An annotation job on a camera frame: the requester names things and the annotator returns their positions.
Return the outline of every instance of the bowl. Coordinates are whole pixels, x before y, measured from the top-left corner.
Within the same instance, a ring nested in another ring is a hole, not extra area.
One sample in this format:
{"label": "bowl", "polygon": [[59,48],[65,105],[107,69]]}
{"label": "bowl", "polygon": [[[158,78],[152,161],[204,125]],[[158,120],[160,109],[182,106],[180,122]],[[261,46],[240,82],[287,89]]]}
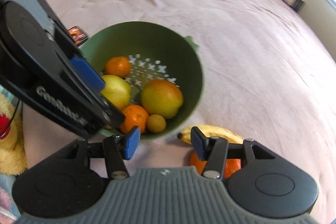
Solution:
{"label": "bowl", "polygon": [[132,88],[131,104],[141,105],[141,89],[151,80],[165,79],[181,89],[184,103],[178,114],[167,120],[166,129],[158,134],[142,134],[141,140],[151,140],[176,131],[200,102],[204,76],[197,48],[191,37],[182,37],[161,25],[132,21],[99,31],[83,44],[81,51],[98,72],[111,58],[128,57],[132,70],[125,81]]}

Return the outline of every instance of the white logo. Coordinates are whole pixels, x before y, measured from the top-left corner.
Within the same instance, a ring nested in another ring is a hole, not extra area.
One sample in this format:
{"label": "white logo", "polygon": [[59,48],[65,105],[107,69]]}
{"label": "white logo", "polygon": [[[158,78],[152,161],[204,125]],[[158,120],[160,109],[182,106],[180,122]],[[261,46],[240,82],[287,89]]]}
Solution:
{"label": "white logo", "polygon": [[45,88],[42,87],[41,85],[36,88],[36,92],[38,95],[43,97],[44,100],[52,104],[59,111],[69,116],[71,119],[75,120],[76,122],[79,122],[83,126],[87,124],[86,119],[84,119],[83,117],[79,117],[77,113],[72,112],[70,108],[63,105],[63,103],[60,100],[56,100],[54,97],[52,97],[49,93],[46,92]]}
{"label": "white logo", "polygon": [[166,176],[166,175],[170,174],[170,171],[168,169],[165,169],[165,170],[162,170],[160,173],[161,173],[161,175]]}

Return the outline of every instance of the banana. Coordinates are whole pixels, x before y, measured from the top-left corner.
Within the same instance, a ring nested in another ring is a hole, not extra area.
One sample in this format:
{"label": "banana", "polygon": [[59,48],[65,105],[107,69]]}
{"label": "banana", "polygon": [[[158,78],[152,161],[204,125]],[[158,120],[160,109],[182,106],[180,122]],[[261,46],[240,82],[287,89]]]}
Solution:
{"label": "banana", "polygon": [[191,144],[190,132],[192,127],[198,127],[206,137],[219,136],[228,140],[229,143],[243,143],[243,138],[225,128],[210,126],[207,124],[189,126],[178,134],[178,138],[185,143]]}

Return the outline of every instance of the bed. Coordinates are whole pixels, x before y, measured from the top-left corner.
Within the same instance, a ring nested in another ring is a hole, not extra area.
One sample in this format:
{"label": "bed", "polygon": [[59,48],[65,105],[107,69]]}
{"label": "bed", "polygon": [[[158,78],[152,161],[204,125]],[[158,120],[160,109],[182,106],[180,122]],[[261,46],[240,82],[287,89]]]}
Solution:
{"label": "bed", "polygon": [[[124,21],[162,24],[198,44],[205,92],[185,123],[253,138],[308,172],[319,186],[312,216],[336,217],[336,65],[305,22],[281,0],[47,0],[67,28],[89,36]],[[24,107],[28,166],[76,136]],[[141,143],[136,166],[182,166],[190,146],[176,133]],[[104,162],[92,168],[106,176]]]}

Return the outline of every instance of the stuffed animal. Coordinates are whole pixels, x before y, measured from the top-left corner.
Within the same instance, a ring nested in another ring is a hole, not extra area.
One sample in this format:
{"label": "stuffed animal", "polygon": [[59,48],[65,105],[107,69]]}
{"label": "stuffed animal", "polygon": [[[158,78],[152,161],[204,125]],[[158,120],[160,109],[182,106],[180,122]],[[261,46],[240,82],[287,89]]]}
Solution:
{"label": "stuffed animal", "polygon": [[27,169],[20,111],[8,126],[14,112],[15,107],[0,93],[0,173],[5,175],[19,175]]}

